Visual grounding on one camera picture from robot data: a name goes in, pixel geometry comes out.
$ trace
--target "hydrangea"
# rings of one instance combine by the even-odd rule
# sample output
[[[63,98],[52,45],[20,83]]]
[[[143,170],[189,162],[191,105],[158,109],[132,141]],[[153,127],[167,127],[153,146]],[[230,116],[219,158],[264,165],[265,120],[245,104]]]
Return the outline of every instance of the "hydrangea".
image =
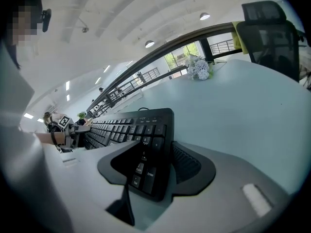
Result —
[[[196,76],[200,80],[206,80],[209,78],[210,69],[207,62],[203,58],[190,56],[190,59],[186,62],[186,64],[189,66],[188,71],[191,79]]]

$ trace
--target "green plant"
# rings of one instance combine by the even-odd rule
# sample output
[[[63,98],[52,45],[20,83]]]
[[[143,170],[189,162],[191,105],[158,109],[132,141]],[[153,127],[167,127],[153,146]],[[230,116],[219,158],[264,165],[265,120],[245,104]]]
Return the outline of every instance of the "green plant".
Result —
[[[77,116],[78,116],[79,119],[83,119],[83,118],[86,117],[86,112],[82,111]]]

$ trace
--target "white desk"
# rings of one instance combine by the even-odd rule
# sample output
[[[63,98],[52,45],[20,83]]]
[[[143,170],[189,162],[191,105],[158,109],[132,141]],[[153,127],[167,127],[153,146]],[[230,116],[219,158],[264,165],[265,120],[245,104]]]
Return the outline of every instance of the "white desk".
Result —
[[[121,112],[171,108],[176,141],[241,157],[288,193],[311,163],[311,93],[290,78],[232,60],[206,81],[178,77],[147,89]]]

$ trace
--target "yellow cloth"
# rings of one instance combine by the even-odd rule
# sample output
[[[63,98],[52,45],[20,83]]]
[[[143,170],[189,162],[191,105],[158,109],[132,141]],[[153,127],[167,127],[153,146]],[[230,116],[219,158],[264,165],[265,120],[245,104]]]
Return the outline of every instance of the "yellow cloth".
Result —
[[[235,49],[242,49],[243,54],[248,54],[248,50],[246,49],[245,44],[243,43],[239,33],[237,32],[237,25],[241,21],[233,21],[233,27],[235,29],[235,32],[232,32],[232,39],[233,39],[233,46]]]

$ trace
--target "chair headrest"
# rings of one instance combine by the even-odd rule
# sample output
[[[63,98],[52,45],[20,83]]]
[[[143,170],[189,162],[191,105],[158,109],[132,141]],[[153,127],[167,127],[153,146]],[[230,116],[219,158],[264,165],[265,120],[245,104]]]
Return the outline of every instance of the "chair headrest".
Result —
[[[242,4],[245,23],[279,24],[286,21],[282,8],[273,1],[259,1]]]

